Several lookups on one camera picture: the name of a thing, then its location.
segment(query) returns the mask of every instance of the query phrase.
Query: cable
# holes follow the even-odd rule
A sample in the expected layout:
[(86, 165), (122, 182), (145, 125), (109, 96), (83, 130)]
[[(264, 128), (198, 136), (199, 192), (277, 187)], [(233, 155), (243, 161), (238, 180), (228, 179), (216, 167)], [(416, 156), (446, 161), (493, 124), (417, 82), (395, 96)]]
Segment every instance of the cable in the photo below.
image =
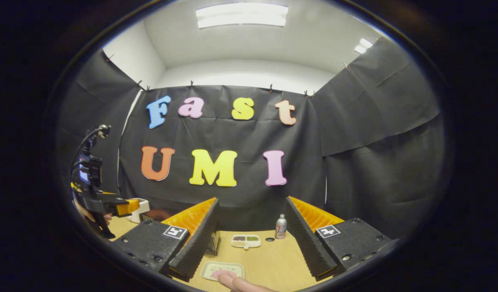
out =
[(75, 172), (84, 172), (84, 173), (88, 174), (88, 173), (90, 172), (90, 169), (85, 168), (85, 167), (83, 167), (83, 168), (75, 168), (75, 169), (74, 169), (74, 170), (72, 170), (72, 172), (71, 172), (71, 181), (72, 181), (72, 179), (73, 179), (73, 176), (74, 176), (74, 173), (75, 173)]
[(71, 170), (72, 170), (73, 168), (75, 168), (76, 166), (78, 166), (78, 164), (83, 164), (83, 163), (85, 163), (85, 162), (87, 162), (87, 161), (77, 161), (75, 164), (73, 164), (73, 166), (71, 167)]
[[(76, 158), (80, 155), (80, 150), (81, 148), (84, 146), (84, 144), (86, 143), (86, 141), (92, 136), (94, 135), (95, 133), (101, 131), (102, 128), (101, 126), (95, 128), (94, 130), (90, 131), (90, 133), (88, 133), (85, 138), (82, 140), (82, 142), (80, 143), (80, 145), (78, 146), (78, 148), (76, 149), (76, 153), (73, 157), (73, 159), (71, 160), (71, 164), (74, 164), (74, 161), (76, 160)], [(71, 183), (71, 181), (73, 180), (73, 168), (71, 167), (69, 169), (69, 183)]]

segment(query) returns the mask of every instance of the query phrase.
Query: fisheye lens view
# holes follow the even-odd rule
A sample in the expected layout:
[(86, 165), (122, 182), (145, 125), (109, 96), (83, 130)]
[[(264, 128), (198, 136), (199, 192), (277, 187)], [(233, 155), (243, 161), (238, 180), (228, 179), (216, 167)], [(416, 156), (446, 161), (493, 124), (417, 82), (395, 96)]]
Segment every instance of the fisheye lens view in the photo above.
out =
[(334, 2), (177, 0), (84, 60), (56, 109), (60, 196), (183, 289), (339, 281), (442, 199), (440, 91)]

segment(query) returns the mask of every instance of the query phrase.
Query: ceiling light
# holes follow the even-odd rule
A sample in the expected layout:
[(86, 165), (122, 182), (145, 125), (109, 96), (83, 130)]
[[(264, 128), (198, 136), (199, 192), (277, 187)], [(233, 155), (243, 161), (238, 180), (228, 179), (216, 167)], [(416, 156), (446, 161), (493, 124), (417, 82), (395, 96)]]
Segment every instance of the ceiling light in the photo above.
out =
[(231, 3), (197, 9), (199, 28), (230, 24), (285, 24), (288, 7), (267, 3)]
[(355, 47), (355, 52), (358, 52), (359, 54), (363, 54), (366, 51), (366, 48), (361, 47), (361, 46), (356, 46)]
[(373, 46), (373, 44), (368, 41), (367, 39), (360, 39), (360, 44), (364, 47), (364, 48), (371, 48), (371, 46)]

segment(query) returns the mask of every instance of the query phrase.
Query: white tray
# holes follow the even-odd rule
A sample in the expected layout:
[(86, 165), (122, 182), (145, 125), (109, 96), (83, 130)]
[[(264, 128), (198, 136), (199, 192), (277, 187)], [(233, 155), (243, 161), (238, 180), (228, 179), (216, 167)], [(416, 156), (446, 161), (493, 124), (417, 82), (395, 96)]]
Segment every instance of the white tray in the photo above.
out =
[[(237, 236), (243, 236), (245, 237), (245, 240), (234, 240), (234, 237)], [(253, 237), (258, 237), (258, 240), (247, 240), (247, 237), (253, 236)], [(238, 234), (238, 235), (233, 235), (231, 237), (231, 245), (234, 247), (243, 247), (245, 249), (249, 249), (249, 247), (258, 247), (261, 245), (261, 239), (258, 235), (253, 235), (253, 234)]]
[(237, 277), (245, 279), (245, 269), (241, 264), (232, 264), (230, 262), (208, 261), (202, 267), (200, 275), (208, 280), (218, 281), (212, 276), (216, 270), (228, 270), (236, 274)]

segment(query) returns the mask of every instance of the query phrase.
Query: wooden table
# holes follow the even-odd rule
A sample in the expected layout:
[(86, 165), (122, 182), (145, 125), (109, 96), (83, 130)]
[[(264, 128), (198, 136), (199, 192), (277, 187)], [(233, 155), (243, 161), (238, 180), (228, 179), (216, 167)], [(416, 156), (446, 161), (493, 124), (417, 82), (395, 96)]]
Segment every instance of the wooden table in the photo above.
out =
[[(109, 228), (115, 234), (116, 238), (118, 238), (136, 225), (137, 223), (127, 220), (126, 217), (113, 217)], [(231, 237), (234, 234), (258, 235), (262, 240), (261, 246), (249, 248), (248, 251), (240, 247), (234, 247), (231, 245)], [(204, 263), (208, 261), (241, 264), (245, 268), (245, 279), (247, 281), (280, 292), (301, 290), (330, 279), (328, 277), (321, 281), (315, 281), (314, 277), (310, 275), (310, 271), (306, 266), (306, 262), (295, 238), (290, 233), (286, 233), (286, 237), (282, 240), (275, 240), (273, 242), (265, 241), (265, 238), (273, 236), (273, 230), (251, 232), (221, 231), (218, 255), (204, 255), (194, 277), (190, 279), (189, 283), (179, 279), (175, 279), (175, 281), (205, 291), (229, 292), (228, 288), (222, 286), (217, 281), (205, 279), (200, 275)]]

